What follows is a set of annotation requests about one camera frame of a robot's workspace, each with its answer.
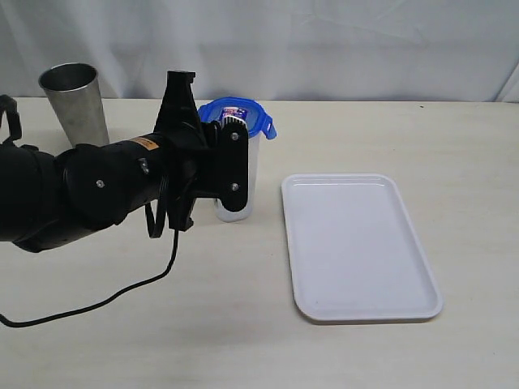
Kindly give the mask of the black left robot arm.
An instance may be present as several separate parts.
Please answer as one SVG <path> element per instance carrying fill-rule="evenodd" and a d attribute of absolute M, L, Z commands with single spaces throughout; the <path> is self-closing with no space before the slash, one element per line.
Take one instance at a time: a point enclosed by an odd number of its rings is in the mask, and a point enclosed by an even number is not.
<path fill-rule="evenodd" d="M 1 144 L 1 239 L 38 253 L 121 224 L 149 207 L 150 232 L 166 215 L 185 229 L 194 201 L 218 195 L 212 163 L 216 141 L 195 106 L 195 74 L 169 71 L 154 130 L 94 146 L 81 143 L 57 156 L 20 145 L 15 99 L 1 98 L 8 136 Z"/>

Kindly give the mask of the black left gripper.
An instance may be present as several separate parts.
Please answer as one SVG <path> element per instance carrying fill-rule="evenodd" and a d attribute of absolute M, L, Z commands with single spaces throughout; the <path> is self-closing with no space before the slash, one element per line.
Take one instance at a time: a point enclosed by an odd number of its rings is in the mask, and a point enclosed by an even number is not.
<path fill-rule="evenodd" d="M 177 231 L 192 225 L 191 212 L 197 199 L 217 199 L 217 127 L 203 124 L 195 105 L 191 84 L 195 73 L 168 71 L 164 96 L 152 132 L 159 145 L 152 163 L 157 210 L 152 230 L 165 223 Z"/>

